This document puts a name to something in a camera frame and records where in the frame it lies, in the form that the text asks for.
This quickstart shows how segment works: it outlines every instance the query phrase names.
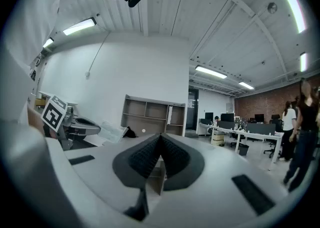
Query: woman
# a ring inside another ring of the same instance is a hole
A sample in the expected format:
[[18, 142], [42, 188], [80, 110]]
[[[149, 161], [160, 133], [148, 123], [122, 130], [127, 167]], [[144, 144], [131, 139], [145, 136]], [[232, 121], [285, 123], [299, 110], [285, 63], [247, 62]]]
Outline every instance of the woman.
[[289, 192], [297, 188], [304, 179], [309, 164], [312, 160], [313, 152], [316, 145], [319, 125], [317, 124], [319, 101], [315, 97], [311, 85], [306, 80], [302, 80], [300, 82], [300, 101], [297, 107], [298, 118], [295, 123], [292, 135], [289, 138], [289, 141], [291, 143], [294, 141], [298, 128], [301, 127], [301, 129], [295, 153], [290, 163], [289, 170], [283, 180], [283, 183], [286, 185], [289, 179], [291, 179], [295, 175], [297, 168], [300, 169], [298, 174], [290, 184]]
[[294, 109], [292, 109], [291, 102], [287, 101], [285, 103], [285, 109], [282, 115], [283, 120], [283, 147], [281, 152], [280, 161], [289, 161], [293, 155], [295, 150], [295, 143], [290, 142], [289, 138], [292, 135], [292, 132], [294, 131], [294, 127], [296, 125], [296, 112]]

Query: brick wall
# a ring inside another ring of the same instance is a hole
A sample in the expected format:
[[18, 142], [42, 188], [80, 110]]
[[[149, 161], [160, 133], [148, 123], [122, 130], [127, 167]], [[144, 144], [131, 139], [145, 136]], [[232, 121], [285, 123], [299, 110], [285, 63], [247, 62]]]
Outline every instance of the brick wall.
[[[312, 87], [320, 86], [320, 75], [308, 78]], [[235, 115], [244, 118], [254, 118], [255, 114], [264, 114], [264, 120], [269, 123], [271, 115], [282, 114], [286, 101], [295, 101], [300, 94], [299, 83], [286, 87], [277, 88], [271, 91], [254, 94], [234, 100]]]

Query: ponytail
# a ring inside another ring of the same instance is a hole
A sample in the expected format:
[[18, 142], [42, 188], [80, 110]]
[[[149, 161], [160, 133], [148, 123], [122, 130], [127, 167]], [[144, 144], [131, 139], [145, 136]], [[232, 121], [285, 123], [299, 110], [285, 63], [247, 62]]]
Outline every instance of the ponytail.
[[290, 101], [285, 102], [284, 116], [287, 116], [288, 109], [289, 109], [290, 105], [291, 105]]

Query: white wall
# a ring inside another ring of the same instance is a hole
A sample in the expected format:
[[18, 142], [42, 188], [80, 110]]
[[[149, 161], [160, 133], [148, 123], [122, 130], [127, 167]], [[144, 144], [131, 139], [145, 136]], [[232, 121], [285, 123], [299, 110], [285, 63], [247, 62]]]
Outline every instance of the white wall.
[[[220, 93], [215, 93], [212, 91], [204, 91], [199, 89], [198, 96], [198, 119], [204, 119], [205, 113], [213, 113], [213, 118], [215, 116], [221, 117], [221, 114], [226, 113], [227, 103], [233, 103], [233, 109], [235, 109], [234, 98], [225, 96]], [[196, 131], [199, 135], [204, 134], [204, 131], [199, 131], [199, 124], [196, 126]]]
[[187, 104], [189, 47], [182, 39], [111, 33], [59, 47], [49, 58], [39, 90], [78, 102], [76, 110], [97, 123], [121, 124], [125, 95]]

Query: white shirt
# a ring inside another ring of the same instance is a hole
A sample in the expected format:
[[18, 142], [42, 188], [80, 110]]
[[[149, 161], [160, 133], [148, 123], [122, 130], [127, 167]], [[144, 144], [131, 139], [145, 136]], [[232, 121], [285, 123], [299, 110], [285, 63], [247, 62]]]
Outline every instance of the white shirt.
[[39, 55], [58, 16], [60, 0], [19, 0], [0, 39], [0, 120], [26, 120], [33, 88], [29, 65]]
[[294, 109], [288, 109], [287, 114], [285, 115], [285, 112], [283, 112], [282, 115], [282, 120], [283, 120], [283, 130], [288, 131], [288, 130], [293, 130], [294, 126], [292, 125], [292, 120], [296, 119], [296, 112]]

